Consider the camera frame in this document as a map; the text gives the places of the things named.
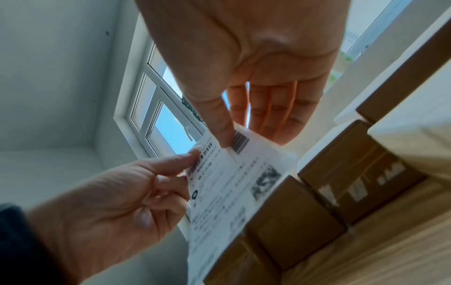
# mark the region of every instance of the cardboard box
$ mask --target cardboard box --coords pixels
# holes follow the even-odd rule
[[[420,171],[451,184],[451,61],[368,134]]]
[[[360,120],[333,128],[298,164],[301,180],[348,224],[425,177],[381,147],[368,128]]]
[[[396,61],[335,119],[376,123],[451,58],[451,8],[446,10]]]
[[[345,232],[307,187],[291,176],[278,186],[247,228],[283,271]]]
[[[279,285],[280,269],[249,234],[238,236],[205,278],[205,285]]]

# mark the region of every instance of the left hand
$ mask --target left hand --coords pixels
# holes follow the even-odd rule
[[[106,171],[29,211],[28,222],[68,283],[79,284],[157,244],[177,226],[189,200],[187,181],[177,175],[198,157],[192,150]],[[139,218],[143,210],[148,220]]]

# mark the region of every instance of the right hand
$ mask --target right hand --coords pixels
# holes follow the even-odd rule
[[[300,133],[323,94],[350,0],[136,2],[184,96],[227,147],[232,119],[244,125],[249,105],[251,130],[281,145]]]

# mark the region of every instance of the barcode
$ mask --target barcode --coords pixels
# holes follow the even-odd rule
[[[240,133],[239,131],[235,131],[235,140],[232,143],[231,148],[237,153],[240,154],[243,151],[244,147],[248,144],[249,139]]]
[[[268,165],[251,188],[251,193],[252,196],[254,196],[255,201],[258,202],[266,196],[268,191],[281,177],[282,175],[274,167]]]

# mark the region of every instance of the finger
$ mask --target finger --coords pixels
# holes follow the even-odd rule
[[[250,85],[250,122],[249,129],[254,132],[260,132],[263,122],[269,111],[269,87]]]
[[[226,103],[221,96],[209,101],[190,100],[210,132],[219,141],[221,147],[229,147],[235,138],[235,129]]]
[[[169,210],[175,214],[184,215],[188,210],[188,201],[176,193],[169,193],[162,197],[152,198],[148,206],[151,210]]]
[[[231,86],[227,88],[227,99],[230,104],[230,115],[232,119],[242,125],[246,125],[248,113],[248,90],[246,85]]]
[[[185,177],[158,175],[154,180],[155,189],[163,192],[174,192],[189,200],[188,182]]]
[[[295,99],[296,82],[283,83],[270,87],[271,109],[265,119],[260,134],[273,139],[277,129],[287,119]]]
[[[192,149],[187,154],[178,154],[170,157],[151,158],[138,161],[141,167],[155,174],[173,176],[190,168],[199,158],[200,150]]]
[[[328,76],[329,73],[326,73],[317,78],[297,82],[295,101],[288,119],[273,137],[276,143],[285,145],[302,131],[323,95]]]

